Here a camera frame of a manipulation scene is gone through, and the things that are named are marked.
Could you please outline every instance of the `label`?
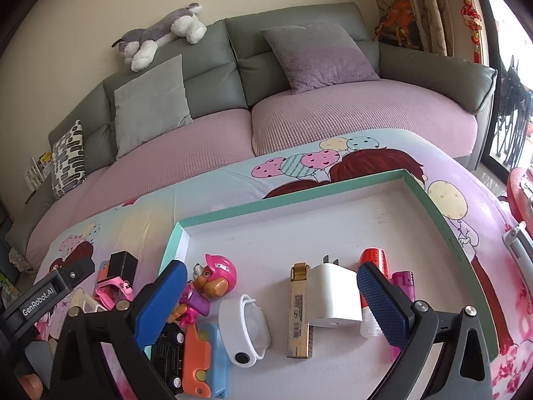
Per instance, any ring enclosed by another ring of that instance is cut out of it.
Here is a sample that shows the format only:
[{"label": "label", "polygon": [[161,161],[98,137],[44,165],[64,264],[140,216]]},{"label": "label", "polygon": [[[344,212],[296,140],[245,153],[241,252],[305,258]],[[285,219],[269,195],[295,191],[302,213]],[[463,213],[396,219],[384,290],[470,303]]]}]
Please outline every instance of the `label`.
[{"label": "label", "polygon": [[22,314],[26,319],[30,319],[31,315],[35,313],[46,301],[50,298],[57,295],[54,287],[51,284],[48,284],[45,289],[41,289],[35,293],[31,298],[29,298],[25,303],[23,303],[20,308]]},{"label": "label", "polygon": [[303,324],[303,295],[294,295],[292,303],[292,338],[298,339],[302,336]]}]

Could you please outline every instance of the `screw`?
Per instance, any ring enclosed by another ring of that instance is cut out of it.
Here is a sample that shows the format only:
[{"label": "screw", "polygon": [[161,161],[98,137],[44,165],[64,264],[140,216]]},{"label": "screw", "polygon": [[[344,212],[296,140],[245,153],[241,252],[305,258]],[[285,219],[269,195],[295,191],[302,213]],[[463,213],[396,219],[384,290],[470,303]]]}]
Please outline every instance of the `screw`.
[{"label": "screw", "polygon": [[70,310],[68,310],[69,317],[76,317],[79,314],[80,307],[72,307]]},{"label": "screw", "polygon": [[421,312],[426,312],[428,311],[428,309],[430,308],[430,306],[427,304],[427,302],[425,301],[416,301],[415,302],[415,308],[418,310],[418,311],[421,311]]},{"label": "screw", "polygon": [[473,306],[467,305],[465,307],[465,313],[470,317],[474,317],[478,313],[478,311]]},{"label": "screw", "polygon": [[123,299],[122,301],[118,301],[118,303],[115,305],[115,308],[118,311],[126,311],[130,307],[130,302],[126,299]]}]

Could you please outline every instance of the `sofa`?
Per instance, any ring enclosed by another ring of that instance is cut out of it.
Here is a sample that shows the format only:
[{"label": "sofa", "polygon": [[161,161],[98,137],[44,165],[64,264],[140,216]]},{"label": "sofa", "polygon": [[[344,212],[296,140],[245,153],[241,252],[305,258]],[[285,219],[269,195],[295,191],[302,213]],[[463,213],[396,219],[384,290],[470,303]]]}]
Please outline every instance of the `sofa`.
[{"label": "sofa", "polygon": [[[381,79],[292,95],[260,30],[321,21],[342,25]],[[63,230],[94,214],[215,168],[355,130],[407,129],[469,170],[479,162],[496,71],[372,41],[355,3],[223,19],[198,44],[164,45],[146,71],[179,54],[190,125],[116,160],[114,91],[144,73],[125,66],[49,133],[52,146],[81,119],[87,178],[57,201],[46,179],[16,218],[6,239],[35,268]]]}]

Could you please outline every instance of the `pink sofa seat cover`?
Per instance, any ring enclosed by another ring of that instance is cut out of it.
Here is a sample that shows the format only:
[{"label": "pink sofa seat cover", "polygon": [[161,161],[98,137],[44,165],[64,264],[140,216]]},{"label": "pink sofa seat cover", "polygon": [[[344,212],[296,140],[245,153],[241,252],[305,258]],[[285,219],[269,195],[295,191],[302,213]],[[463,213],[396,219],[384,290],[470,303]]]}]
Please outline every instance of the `pink sofa seat cover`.
[{"label": "pink sofa seat cover", "polygon": [[410,130],[452,158],[472,153],[477,122],[451,99],[423,87],[380,80],[270,96],[252,109],[257,156],[356,130]]},{"label": "pink sofa seat cover", "polygon": [[72,225],[149,192],[253,157],[248,110],[221,111],[195,119],[92,173],[56,201],[32,233],[26,257],[38,267],[50,243]]}]

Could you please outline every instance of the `black toy car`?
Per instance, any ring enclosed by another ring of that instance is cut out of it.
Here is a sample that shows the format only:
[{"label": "black toy car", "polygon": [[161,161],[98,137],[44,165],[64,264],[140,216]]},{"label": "black toy car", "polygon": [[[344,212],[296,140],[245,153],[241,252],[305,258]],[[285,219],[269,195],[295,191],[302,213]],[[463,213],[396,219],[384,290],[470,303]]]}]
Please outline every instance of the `black toy car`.
[{"label": "black toy car", "polygon": [[183,393],[183,343],[185,334],[181,328],[167,323],[152,346],[151,362],[174,395]]}]

